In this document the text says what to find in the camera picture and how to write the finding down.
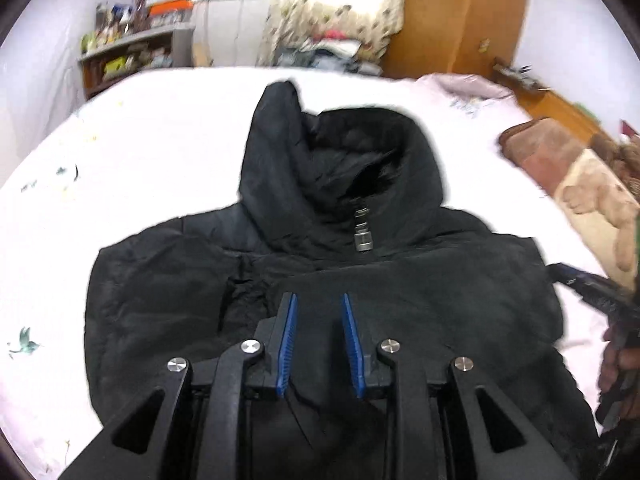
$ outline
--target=zipper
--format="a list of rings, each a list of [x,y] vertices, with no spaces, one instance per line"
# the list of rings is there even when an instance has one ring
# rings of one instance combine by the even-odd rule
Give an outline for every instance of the zipper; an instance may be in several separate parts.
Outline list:
[[[359,253],[370,251],[373,249],[373,237],[369,230],[369,223],[367,222],[367,214],[369,214],[369,208],[362,202],[360,207],[356,209],[356,232],[354,235],[354,241],[356,243],[356,250]]]

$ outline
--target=jacket collar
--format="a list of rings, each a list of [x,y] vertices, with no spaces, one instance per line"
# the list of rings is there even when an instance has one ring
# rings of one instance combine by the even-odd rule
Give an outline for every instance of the jacket collar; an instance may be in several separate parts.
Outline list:
[[[410,246],[443,200],[433,152],[410,118],[386,108],[305,114],[295,86],[268,86],[257,105],[240,194],[275,250],[356,254],[356,211],[376,252]]]

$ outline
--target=black jacket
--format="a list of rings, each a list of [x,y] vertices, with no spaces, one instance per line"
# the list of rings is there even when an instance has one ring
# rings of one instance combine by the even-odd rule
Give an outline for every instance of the black jacket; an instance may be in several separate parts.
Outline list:
[[[562,313],[536,245],[441,206],[433,152],[410,118],[382,108],[313,116],[291,83],[270,85],[240,194],[100,252],[85,345],[103,422],[171,357],[197,362],[249,338],[291,290],[292,395],[254,413],[256,467],[275,478],[377,478],[384,423],[351,393],[339,312],[348,291],[438,370],[471,356],[575,470],[596,434],[553,346]],[[354,212],[364,207],[373,248],[358,252]]]

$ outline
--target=bottle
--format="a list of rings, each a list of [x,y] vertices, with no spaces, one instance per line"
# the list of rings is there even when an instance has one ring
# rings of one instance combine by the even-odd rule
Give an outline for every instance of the bottle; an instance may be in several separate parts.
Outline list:
[[[120,33],[123,36],[127,36],[133,32],[132,19],[131,7],[126,7],[120,20]]]

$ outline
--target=teddy bear print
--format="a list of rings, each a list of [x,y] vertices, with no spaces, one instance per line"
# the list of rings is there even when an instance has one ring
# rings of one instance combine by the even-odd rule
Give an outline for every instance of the teddy bear print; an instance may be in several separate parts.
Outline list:
[[[618,229],[614,245],[616,266],[629,272],[634,264],[636,216],[640,206],[632,200],[619,183],[610,178],[596,160],[587,164],[574,186],[562,190],[562,200],[581,215],[598,211]]]

